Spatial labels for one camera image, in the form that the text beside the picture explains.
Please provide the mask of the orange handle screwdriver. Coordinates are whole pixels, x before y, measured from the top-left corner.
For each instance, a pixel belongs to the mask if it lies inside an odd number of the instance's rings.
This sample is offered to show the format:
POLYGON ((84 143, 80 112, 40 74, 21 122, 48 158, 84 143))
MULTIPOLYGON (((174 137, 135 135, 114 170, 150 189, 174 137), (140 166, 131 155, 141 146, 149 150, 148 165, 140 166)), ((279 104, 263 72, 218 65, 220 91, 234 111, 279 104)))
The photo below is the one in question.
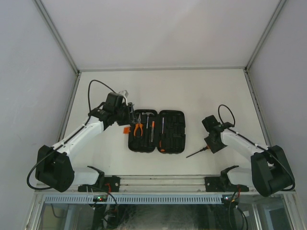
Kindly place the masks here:
POLYGON ((205 147, 203 147, 202 149, 200 149, 199 151, 197 151, 197 152, 195 152, 195 153, 192 153, 192 154, 186 156, 186 158, 192 157, 192 156, 194 156, 194 155, 196 155, 196 154, 198 154, 198 153, 200 153, 200 152, 206 151, 206 150, 210 150, 210 147, 209 147, 209 146, 205 146, 205 147))

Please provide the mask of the orange handle needle-nose pliers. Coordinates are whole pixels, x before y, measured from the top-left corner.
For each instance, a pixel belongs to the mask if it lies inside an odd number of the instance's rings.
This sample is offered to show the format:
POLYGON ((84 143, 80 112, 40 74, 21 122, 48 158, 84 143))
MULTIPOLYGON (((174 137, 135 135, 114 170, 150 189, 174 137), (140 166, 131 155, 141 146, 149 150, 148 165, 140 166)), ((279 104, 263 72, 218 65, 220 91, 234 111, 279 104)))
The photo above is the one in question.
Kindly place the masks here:
POLYGON ((135 129, 133 131, 134 138, 141 138, 143 136, 143 124, 141 123, 142 116, 139 114, 138 123, 135 125, 135 129))

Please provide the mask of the black handle claw hammer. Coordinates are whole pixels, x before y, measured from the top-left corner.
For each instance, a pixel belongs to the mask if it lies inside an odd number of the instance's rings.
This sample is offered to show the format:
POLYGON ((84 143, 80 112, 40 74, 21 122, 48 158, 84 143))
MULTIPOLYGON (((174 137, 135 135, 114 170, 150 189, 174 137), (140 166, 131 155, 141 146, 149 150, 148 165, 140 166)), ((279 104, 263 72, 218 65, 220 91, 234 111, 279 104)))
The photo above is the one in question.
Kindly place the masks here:
POLYGON ((147 121, 146 121, 146 129, 148 128, 148 123, 149 123, 149 116, 150 115, 154 115, 154 113, 152 112, 145 112, 145 113, 142 113, 143 115, 146 115, 147 117, 147 121))

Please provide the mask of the black plastic tool case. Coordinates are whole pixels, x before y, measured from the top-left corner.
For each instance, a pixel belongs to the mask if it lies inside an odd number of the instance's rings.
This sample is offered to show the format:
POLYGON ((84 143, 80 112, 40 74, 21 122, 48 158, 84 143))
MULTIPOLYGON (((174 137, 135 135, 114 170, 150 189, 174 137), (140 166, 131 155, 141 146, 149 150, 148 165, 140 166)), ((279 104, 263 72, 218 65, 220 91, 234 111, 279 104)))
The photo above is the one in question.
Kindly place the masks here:
POLYGON ((162 154, 180 154, 185 150, 186 144, 186 121, 185 115, 178 110, 162 110, 160 112, 153 109, 138 109, 135 111, 138 118, 139 114, 142 116, 141 123, 143 124, 143 136, 141 138, 134 138, 133 131, 135 124, 124 130, 128 134, 128 148, 133 152, 151 153, 154 150, 162 154), (146 129, 146 115, 142 113, 152 112, 154 115, 149 116, 148 128, 146 129), (159 142, 162 133, 162 117, 165 118, 163 147, 165 152, 160 151, 159 142), (154 140, 151 143, 151 128, 152 121, 155 121, 154 140))

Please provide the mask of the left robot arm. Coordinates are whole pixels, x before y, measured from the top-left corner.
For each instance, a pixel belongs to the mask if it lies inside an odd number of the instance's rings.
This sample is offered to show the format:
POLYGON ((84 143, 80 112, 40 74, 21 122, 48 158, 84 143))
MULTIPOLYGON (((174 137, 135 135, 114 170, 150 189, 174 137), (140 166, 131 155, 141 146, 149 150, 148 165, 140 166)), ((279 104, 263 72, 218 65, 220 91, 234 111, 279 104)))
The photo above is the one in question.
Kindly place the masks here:
POLYGON ((82 148, 94 137, 103 133, 109 126, 132 125, 138 122, 133 103, 127 100, 126 90, 111 92, 106 101, 88 113, 86 120, 66 138, 49 147, 43 145, 37 155, 37 163, 32 169, 35 178, 46 184, 47 189, 67 191, 73 185, 88 186, 96 192, 103 190, 104 172, 93 167, 73 168, 72 161, 82 148))

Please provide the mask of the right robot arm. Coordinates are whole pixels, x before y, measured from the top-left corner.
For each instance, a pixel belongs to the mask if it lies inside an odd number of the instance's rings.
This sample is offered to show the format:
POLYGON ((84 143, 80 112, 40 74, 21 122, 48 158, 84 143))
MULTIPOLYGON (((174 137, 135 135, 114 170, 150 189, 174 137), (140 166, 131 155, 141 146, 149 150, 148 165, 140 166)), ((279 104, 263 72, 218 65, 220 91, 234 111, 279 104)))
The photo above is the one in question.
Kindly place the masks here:
POLYGON ((234 165, 221 171, 220 185, 224 190, 232 191, 240 185, 255 188, 261 196, 268 197, 295 188, 294 175, 280 146, 254 143, 234 131, 231 123, 220 123, 213 115, 204 118, 202 124, 208 132, 206 148, 212 153, 230 147, 250 162, 248 168, 234 165))

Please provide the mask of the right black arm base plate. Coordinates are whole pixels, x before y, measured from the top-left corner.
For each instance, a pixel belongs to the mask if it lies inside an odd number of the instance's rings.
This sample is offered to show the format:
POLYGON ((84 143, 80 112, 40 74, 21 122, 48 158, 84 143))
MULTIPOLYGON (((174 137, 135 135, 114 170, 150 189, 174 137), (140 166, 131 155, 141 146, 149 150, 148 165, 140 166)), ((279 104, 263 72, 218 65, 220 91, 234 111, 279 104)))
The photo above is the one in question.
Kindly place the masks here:
POLYGON ((222 170, 219 176, 206 176, 204 182, 206 192, 248 192, 253 187, 251 169, 238 165, 222 170))

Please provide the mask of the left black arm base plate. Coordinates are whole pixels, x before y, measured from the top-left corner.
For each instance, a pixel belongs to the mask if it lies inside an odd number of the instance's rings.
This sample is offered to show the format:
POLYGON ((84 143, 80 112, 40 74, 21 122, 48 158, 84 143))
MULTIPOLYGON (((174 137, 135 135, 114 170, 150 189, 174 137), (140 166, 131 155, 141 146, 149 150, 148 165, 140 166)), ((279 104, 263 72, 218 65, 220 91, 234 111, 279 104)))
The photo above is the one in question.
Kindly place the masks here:
POLYGON ((94 166, 87 166, 87 169, 91 169, 98 173, 97 180, 94 184, 82 184, 78 186, 78 192, 118 192, 120 188, 120 177, 112 175, 112 176, 105 176, 105 173, 95 168, 94 166))

